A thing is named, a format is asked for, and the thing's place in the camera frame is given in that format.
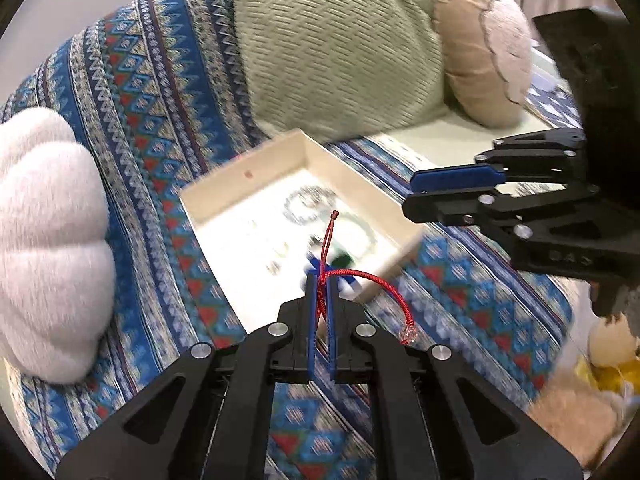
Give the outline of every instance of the blue patterned fabric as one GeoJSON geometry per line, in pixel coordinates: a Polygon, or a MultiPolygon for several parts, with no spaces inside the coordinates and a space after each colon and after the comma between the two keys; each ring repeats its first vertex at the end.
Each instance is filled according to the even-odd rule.
{"type": "MultiPolygon", "coordinates": [[[[178,193],[264,137],[251,118],[232,0],[118,9],[53,53],[0,107],[0,119],[33,106],[58,111],[94,155],[117,274],[114,317],[86,380],[59,387],[22,376],[12,391],[25,443],[53,472],[191,344],[220,348],[244,337],[178,193]]],[[[408,193],[412,168],[375,140],[328,148],[396,200],[408,193]]],[[[440,226],[428,227],[402,280],[419,346],[459,348],[521,406],[535,395],[571,321],[553,280],[512,271],[473,230],[440,226]]],[[[385,298],[367,308],[398,332],[398,309],[385,298]]],[[[331,383],[324,348],[313,383],[277,386],[266,478],[373,478],[372,446],[366,388],[331,383]]]]}
{"type": "Polygon", "coordinates": [[[532,86],[527,93],[527,101],[558,128],[582,127],[574,98],[561,88],[545,91],[532,86]]]}

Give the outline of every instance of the blue item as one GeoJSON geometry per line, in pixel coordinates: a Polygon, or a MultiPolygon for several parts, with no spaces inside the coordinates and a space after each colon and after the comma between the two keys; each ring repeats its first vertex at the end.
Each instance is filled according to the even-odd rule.
{"type": "MultiPolygon", "coordinates": [[[[317,274],[320,271],[320,260],[318,260],[315,256],[309,257],[308,260],[309,260],[309,263],[314,267],[309,272],[317,274]]],[[[324,268],[326,270],[335,270],[329,264],[325,264],[324,268]]],[[[340,276],[339,279],[344,280],[345,282],[347,282],[348,285],[351,285],[351,287],[358,286],[358,282],[353,276],[340,276]]]]}
{"type": "MultiPolygon", "coordinates": [[[[312,289],[312,298],[316,298],[318,296],[318,280],[312,280],[313,283],[313,289],[312,289]]],[[[315,334],[316,333],[316,310],[318,309],[318,306],[316,305],[316,301],[314,300],[314,304],[312,305],[311,309],[309,310],[309,333],[310,334],[315,334]]],[[[316,338],[315,337],[309,337],[309,341],[307,341],[306,343],[306,355],[308,356],[308,361],[307,361],[307,365],[308,365],[308,369],[309,369],[309,376],[313,377],[314,376],[314,364],[316,362],[316,338]]]]}
{"type": "Polygon", "coordinates": [[[326,341],[329,353],[329,377],[335,377],[335,334],[334,334],[334,298],[332,298],[329,281],[324,288],[326,303],[326,341]]]}
{"type": "Polygon", "coordinates": [[[504,171],[496,170],[490,164],[471,164],[469,166],[416,171],[411,177],[409,185],[413,193],[420,193],[447,189],[493,187],[504,184],[506,181],[504,171]]]}

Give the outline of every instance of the green cushion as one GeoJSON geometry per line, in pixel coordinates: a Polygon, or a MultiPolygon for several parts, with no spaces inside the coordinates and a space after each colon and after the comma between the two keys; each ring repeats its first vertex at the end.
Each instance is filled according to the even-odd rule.
{"type": "Polygon", "coordinates": [[[234,0],[254,120],[318,141],[444,110],[434,0],[234,0]]]}

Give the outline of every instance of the white fluffy cushion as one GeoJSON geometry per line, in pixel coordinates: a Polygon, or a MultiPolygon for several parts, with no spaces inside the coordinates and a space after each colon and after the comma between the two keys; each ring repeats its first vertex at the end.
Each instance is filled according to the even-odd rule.
{"type": "Polygon", "coordinates": [[[91,154],[57,113],[0,125],[0,354],[52,383],[91,369],[113,309],[108,206],[91,154]]]}

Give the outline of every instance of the white box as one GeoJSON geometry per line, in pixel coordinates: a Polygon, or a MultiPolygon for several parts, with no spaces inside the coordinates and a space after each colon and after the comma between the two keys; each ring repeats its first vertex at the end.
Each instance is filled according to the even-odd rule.
{"type": "MultiPolygon", "coordinates": [[[[299,226],[282,213],[286,197],[308,184],[337,195],[336,209],[343,216],[335,222],[335,244],[357,256],[356,246],[371,249],[369,240],[375,237],[356,269],[389,278],[422,240],[422,227],[407,220],[397,202],[300,130],[238,156],[186,186],[180,200],[248,333],[276,320],[282,303],[303,295],[308,240],[311,234],[323,237],[326,221],[299,226]],[[369,235],[346,213],[368,224],[369,235]],[[281,265],[276,274],[268,269],[271,261],[281,265]]],[[[350,295],[347,290],[345,296],[368,301],[378,286],[358,281],[359,290],[350,295]]]]}

